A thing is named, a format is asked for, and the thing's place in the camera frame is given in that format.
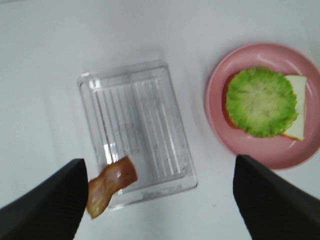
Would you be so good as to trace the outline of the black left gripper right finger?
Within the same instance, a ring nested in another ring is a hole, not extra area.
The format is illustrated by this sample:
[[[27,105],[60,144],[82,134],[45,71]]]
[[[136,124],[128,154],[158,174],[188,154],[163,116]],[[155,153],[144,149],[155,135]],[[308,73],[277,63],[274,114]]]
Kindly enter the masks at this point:
[[[253,240],[318,240],[320,201],[249,155],[236,157],[233,196]]]

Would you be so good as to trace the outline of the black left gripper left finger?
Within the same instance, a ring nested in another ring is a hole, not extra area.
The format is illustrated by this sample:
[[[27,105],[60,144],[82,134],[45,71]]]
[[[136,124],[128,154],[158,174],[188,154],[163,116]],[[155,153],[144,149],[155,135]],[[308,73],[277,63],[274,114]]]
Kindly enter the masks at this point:
[[[85,161],[73,159],[0,210],[2,240],[72,240],[88,200]]]

